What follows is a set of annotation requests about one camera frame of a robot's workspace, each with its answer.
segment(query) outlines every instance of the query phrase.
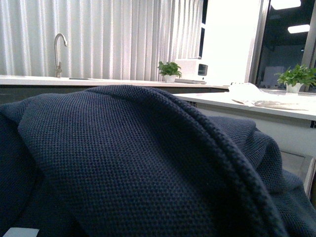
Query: potted plant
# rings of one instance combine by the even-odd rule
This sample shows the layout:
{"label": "potted plant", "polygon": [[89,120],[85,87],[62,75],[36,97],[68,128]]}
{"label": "potted plant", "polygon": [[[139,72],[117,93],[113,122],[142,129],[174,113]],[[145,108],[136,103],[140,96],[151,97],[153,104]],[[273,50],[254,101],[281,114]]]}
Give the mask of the potted plant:
{"label": "potted plant", "polygon": [[306,65],[296,65],[295,68],[290,67],[285,73],[277,73],[279,75],[277,82],[286,84],[286,91],[298,93],[302,85],[316,85],[316,68],[308,68]]}
{"label": "potted plant", "polygon": [[162,61],[159,62],[158,66],[160,74],[163,75],[165,82],[174,82],[175,76],[179,78],[182,76],[182,73],[179,71],[181,67],[174,62],[167,62],[164,64]]}

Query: white label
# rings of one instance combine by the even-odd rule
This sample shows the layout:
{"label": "white label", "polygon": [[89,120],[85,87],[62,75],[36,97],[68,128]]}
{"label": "white label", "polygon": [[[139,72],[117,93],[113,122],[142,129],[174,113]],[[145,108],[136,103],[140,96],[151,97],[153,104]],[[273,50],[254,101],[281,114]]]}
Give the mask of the white label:
{"label": "white label", "polygon": [[38,232],[38,229],[10,228],[3,237],[36,237]]}

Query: white curtain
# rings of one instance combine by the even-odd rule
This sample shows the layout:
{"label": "white curtain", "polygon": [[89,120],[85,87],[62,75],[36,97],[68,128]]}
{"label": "white curtain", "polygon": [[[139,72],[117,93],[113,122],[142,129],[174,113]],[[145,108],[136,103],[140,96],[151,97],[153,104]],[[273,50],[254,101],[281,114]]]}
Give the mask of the white curtain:
{"label": "white curtain", "polygon": [[198,56],[201,0],[0,0],[0,74],[161,80],[159,61]]}

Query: white countertop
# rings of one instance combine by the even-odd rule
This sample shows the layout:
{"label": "white countertop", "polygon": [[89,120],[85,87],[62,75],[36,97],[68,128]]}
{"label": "white countertop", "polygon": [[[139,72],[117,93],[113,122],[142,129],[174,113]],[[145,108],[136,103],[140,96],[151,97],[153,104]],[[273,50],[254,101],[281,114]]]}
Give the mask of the white countertop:
{"label": "white countertop", "polygon": [[175,94],[176,97],[192,102],[198,102],[208,105],[215,105],[226,108],[234,108],[246,111],[254,111],[259,113],[285,116],[290,118],[316,120],[316,111],[301,110],[280,110],[263,107],[247,106],[232,100],[229,92],[224,93],[192,93],[192,94]]}
{"label": "white countertop", "polygon": [[102,86],[102,85],[138,85],[151,87],[199,87],[228,89],[228,86],[188,83],[165,83],[163,81],[146,80],[114,80],[114,79],[69,79],[54,77],[32,77],[0,75],[0,85],[55,85],[55,86]]}

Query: green plant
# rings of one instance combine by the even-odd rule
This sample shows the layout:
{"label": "green plant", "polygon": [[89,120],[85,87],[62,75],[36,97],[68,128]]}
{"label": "green plant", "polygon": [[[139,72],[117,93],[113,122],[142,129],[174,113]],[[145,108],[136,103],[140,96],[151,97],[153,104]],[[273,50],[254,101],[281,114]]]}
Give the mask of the green plant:
{"label": "green plant", "polygon": [[301,83],[306,86],[316,85],[316,68],[308,68],[305,65],[296,65],[295,68],[290,67],[285,73],[276,73],[279,75],[277,82],[295,86],[296,83]]}
{"label": "green plant", "polygon": [[172,76],[172,75],[176,75],[178,76],[179,78],[182,77],[182,73],[178,70],[178,69],[181,69],[181,67],[176,64],[176,63],[169,63],[167,62],[166,64],[163,64],[162,61],[159,62],[159,66],[158,66],[159,70],[160,70],[160,74],[165,76],[165,75],[169,75],[169,76]]}

